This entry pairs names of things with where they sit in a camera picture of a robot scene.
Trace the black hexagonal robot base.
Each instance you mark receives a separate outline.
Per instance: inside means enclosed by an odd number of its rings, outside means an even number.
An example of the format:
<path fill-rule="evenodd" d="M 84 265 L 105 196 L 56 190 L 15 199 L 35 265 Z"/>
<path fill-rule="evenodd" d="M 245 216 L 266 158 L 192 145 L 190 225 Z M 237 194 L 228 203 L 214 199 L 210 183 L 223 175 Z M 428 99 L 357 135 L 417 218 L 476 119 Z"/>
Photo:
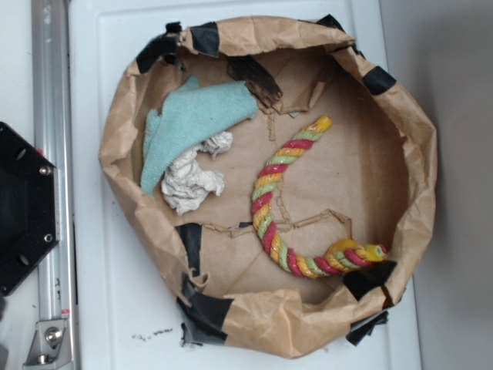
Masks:
<path fill-rule="evenodd" d="M 8 296 L 57 243 L 53 166 L 1 123 L 1 295 Z"/>

